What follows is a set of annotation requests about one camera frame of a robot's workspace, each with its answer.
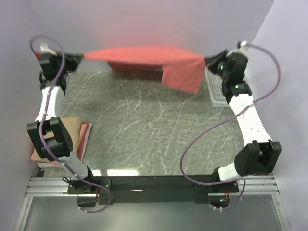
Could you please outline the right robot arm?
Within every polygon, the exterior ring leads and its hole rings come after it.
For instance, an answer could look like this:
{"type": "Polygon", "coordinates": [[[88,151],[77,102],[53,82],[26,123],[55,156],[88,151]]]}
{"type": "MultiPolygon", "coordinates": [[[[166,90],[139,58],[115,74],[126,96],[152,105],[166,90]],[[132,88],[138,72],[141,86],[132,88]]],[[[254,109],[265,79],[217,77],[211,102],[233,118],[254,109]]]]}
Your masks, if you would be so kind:
{"type": "Polygon", "coordinates": [[[234,161],[216,169],[218,176],[211,180],[211,186],[217,192],[224,191],[229,180],[270,174],[282,150],[259,118],[251,89],[244,79],[247,63],[248,58],[242,51],[225,50],[205,58],[207,69],[222,79],[222,93],[236,115],[244,141],[234,161]]]}

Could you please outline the red t shirt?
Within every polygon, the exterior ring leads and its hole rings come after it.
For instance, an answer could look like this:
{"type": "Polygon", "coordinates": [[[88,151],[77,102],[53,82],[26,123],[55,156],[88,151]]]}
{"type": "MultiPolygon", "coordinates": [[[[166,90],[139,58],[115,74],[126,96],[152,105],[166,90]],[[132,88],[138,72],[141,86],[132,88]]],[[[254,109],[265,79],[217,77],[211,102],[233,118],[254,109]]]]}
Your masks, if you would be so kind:
{"type": "Polygon", "coordinates": [[[162,70],[162,85],[197,94],[205,70],[202,55],[176,47],[123,47],[83,53],[86,60],[106,61],[113,71],[162,70]]]}

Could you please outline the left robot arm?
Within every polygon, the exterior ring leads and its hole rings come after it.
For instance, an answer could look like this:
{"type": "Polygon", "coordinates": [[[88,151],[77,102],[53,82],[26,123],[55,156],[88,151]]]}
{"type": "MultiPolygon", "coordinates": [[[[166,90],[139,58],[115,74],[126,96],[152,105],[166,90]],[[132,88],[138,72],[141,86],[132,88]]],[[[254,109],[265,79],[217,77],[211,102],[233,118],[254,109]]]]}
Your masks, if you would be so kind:
{"type": "Polygon", "coordinates": [[[96,181],[89,167],[73,151],[72,138],[60,119],[68,75],[77,70],[83,55],[41,51],[36,57],[41,67],[42,101],[36,120],[26,127],[29,137],[40,158],[55,161],[70,175],[67,183],[91,193],[96,189],[96,181]]]}

